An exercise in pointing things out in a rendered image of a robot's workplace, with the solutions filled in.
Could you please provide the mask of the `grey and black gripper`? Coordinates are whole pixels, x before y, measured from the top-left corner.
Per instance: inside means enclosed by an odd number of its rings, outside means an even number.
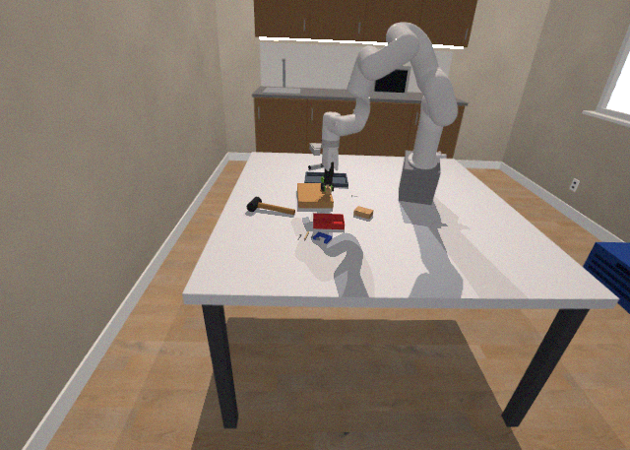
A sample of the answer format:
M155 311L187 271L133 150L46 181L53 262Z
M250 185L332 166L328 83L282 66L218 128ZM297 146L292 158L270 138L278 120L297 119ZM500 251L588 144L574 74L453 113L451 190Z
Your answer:
M338 150L338 147L323 149L322 165L325 167L325 169L324 169L324 173L325 173L324 174L324 183L326 185L327 184L332 184L334 168L335 168L335 171L337 171L338 167L339 167L339 150Z

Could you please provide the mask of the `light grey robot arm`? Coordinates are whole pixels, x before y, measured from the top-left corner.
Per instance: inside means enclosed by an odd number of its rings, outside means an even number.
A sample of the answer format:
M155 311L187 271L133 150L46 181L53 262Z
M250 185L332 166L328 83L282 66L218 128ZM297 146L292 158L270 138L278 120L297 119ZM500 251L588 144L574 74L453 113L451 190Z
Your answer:
M373 82L410 62L423 98L409 163L416 168L431 169L439 159L447 157L437 152L443 130L441 126L455 121L458 106L453 85L439 67L429 37L414 24L396 23L389 27L386 42L387 45L380 50L364 46L359 51L346 87L356 98L354 112L346 116L336 112L323 115L322 143L309 144L314 156L320 156L320 149L338 147L340 136L360 132L370 113L369 93Z

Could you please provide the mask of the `mallet with black head and wooden handle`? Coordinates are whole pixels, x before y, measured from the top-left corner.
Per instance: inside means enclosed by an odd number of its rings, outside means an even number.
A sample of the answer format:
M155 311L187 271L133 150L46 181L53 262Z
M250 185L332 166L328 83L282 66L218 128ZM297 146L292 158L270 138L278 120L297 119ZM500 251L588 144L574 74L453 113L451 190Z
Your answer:
M254 212L257 208L261 208L261 209L276 211L276 212L290 214L290 215L294 215L295 214L295 209L290 209L290 208L285 208L285 207L280 207L280 206L275 206L275 205L262 203L262 200L261 200L260 197L254 197L247 204L246 208L247 208L247 210L249 212Z

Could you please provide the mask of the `light wooden board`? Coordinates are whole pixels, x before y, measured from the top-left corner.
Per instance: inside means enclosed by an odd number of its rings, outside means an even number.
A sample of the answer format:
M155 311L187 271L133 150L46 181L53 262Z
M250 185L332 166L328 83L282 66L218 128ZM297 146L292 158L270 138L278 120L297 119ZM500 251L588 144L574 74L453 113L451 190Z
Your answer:
M321 183L297 183L298 208L334 208L332 188L330 194L322 191Z

